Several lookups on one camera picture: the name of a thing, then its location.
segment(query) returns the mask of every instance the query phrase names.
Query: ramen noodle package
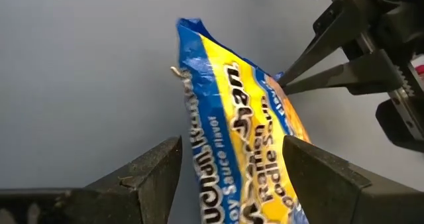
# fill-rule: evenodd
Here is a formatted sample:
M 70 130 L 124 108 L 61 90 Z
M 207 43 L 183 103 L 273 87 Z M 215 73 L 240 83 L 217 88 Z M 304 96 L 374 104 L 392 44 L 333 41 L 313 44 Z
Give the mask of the ramen noodle package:
M 202 223 L 307 223 L 282 146 L 309 138 L 281 87 L 200 20 L 177 29 Z

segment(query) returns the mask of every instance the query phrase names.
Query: plastic food bag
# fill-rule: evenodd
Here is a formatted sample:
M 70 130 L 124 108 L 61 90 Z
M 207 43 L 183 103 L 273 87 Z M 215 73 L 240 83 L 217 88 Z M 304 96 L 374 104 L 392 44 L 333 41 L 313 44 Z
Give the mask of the plastic food bag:
M 177 29 L 202 222 L 307 223 L 282 145 L 286 134 L 309 138 L 281 87 L 199 19 Z

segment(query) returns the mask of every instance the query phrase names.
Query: white wall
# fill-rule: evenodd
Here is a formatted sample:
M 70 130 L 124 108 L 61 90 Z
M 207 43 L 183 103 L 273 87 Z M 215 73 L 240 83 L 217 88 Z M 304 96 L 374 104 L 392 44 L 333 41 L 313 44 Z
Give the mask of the white wall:
M 218 40 L 275 73 L 300 55 L 328 4 L 0 0 L 0 188 L 84 186 L 186 134 L 182 90 L 169 71 L 178 17 L 201 17 Z M 344 60 L 337 53 L 320 66 Z M 385 98 L 329 89 L 292 100 L 316 145 L 424 190 L 423 155 L 390 144 L 374 118 Z M 199 223 L 190 152 L 171 223 Z

